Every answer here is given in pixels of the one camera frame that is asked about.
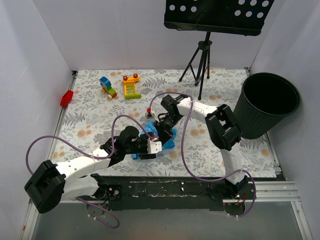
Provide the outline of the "blue trash bag roll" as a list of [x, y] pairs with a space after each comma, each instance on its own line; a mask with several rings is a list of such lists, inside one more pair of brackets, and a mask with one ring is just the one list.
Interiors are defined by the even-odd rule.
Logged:
[[[155, 123], [155, 122], [154, 122], [153, 120], [148, 120], [147, 123], [146, 123], [145, 126], [144, 126], [144, 129], [147, 130], [147, 132], [152, 132], [152, 133], [154, 133], [154, 135], [157, 136], [157, 135], [158, 135], [158, 131], [157, 131], [157, 129], [155, 128], [154, 123]], [[176, 128], [173, 128], [173, 129], [172, 129], [172, 133], [173, 133], [172, 138], [169, 139], [166, 143], [163, 143], [163, 144], [162, 144], [162, 148], [163, 148], [163, 149], [173, 149], [173, 148], [176, 146], [174, 140], [175, 140], [175, 138], [176, 138], [176, 136], [177, 136], [177, 133], [178, 133], [177, 129], [176, 129]], [[138, 155], [137, 153], [133, 153], [133, 154], [131, 155], [131, 157], [132, 157], [133, 160], [138, 160], [138, 159], [140, 159], [140, 157], [139, 157], [139, 155]]]

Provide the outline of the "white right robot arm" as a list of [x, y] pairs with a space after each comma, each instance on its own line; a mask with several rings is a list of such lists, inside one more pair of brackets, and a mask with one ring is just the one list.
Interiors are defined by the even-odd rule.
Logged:
[[173, 135], [173, 127], [186, 116], [206, 124], [212, 143], [220, 150], [225, 177], [224, 184], [218, 184], [216, 197], [237, 199], [245, 192], [248, 177], [243, 171], [239, 154], [241, 131], [231, 108], [223, 104], [212, 106], [192, 100], [192, 97], [181, 94], [176, 98], [166, 95], [161, 100], [161, 106], [166, 110], [164, 118], [157, 117], [154, 127], [158, 139], [164, 145]]

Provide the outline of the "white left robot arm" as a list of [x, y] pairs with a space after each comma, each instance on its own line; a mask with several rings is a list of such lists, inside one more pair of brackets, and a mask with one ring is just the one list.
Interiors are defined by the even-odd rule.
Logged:
[[139, 154], [154, 159], [162, 151], [159, 137], [152, 132], [140, 134], [138, 129], [127, 126], [118, 136], [91, 153], [59, 163], [43, 161], [32, 172], [24, 190], [39, 213], [54, 209], [60, 201], [81, 196], [101, 200], [106, 196], [106, 184], [95, 173], [124, 160], [126, 155]]

